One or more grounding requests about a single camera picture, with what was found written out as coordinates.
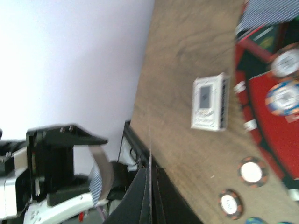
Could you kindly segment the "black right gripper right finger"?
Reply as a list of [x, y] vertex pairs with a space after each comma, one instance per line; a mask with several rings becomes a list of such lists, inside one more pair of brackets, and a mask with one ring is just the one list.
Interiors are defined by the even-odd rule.
[[153, 168], [153, 223], [202, 223], [162, 168]]

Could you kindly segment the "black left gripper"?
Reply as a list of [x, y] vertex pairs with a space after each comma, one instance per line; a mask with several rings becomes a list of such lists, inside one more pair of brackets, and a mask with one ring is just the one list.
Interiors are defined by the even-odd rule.
[[58, 205], [67, 200], [74, 185], [73, 147], [101, 146], [108, 139], [70, 124], [27, 131], [26, 143], [33, 199]]

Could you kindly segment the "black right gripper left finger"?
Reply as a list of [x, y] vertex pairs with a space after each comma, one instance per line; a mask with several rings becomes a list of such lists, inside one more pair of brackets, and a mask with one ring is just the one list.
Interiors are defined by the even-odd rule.
[[103, 224], [150, 224], [149, 178], [149, 169], [140, 169], [121, 203]]

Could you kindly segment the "blue backed card deck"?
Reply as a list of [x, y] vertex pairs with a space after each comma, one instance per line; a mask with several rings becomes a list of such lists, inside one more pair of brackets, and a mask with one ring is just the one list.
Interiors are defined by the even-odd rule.
[[89, 174], [89, 191], [92, 195], [93, 206], [105, 201], [114, 182], [114, 169], [105, 151], [100, 146], [89, 147], [93, 156], [93, 167]]

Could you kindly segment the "red poker chip stack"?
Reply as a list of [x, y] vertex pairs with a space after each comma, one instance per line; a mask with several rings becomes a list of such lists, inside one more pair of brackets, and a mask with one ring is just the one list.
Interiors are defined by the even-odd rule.
[[232, 220], [237, 220], [243, 215], [242, 200], [232, 189], [225, 189], [218, 195], [218, 205], [225, 216]]

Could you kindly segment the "red 100 chip off mat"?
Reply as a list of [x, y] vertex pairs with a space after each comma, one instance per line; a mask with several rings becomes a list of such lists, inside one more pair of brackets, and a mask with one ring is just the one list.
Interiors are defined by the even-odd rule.
[[240, 161], [237, 174], [244, 184], [253, 188], [265, 185], [269, 176], [265, 163], [254, 156], [245, 157]]

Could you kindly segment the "blue white chip seat two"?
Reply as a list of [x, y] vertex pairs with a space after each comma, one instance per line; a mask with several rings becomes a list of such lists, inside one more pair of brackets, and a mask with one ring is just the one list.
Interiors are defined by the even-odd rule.
[[288, 116], [299, 112], [299, 83], [284, 81], [267, 93], [265, 105], [276, 116]]

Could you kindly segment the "red 100 chip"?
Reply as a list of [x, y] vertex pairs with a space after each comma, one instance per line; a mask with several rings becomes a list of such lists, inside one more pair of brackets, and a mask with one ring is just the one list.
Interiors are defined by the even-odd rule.
[[279, 82], [299, 80], [299, 43], [292, 43], [277, 51], [268, 61], [270, 75]]

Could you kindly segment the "blue card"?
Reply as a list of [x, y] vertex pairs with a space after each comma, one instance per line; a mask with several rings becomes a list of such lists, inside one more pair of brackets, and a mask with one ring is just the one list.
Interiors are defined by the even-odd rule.
[[297, 0], [247, 0], [235, 33], [288, 22], [298, 16], [299, 2]]

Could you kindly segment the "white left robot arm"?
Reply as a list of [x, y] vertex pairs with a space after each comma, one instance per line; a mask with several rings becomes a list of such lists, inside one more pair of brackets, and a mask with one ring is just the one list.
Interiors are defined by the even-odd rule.
[[0, 221], [60, 224], [107, 203], [97, 162], [90, 174], [74, 173], [74, 147], [101, 155], [106, 138], [75, 124], [28, 130], [25, 140], [0, 143]]

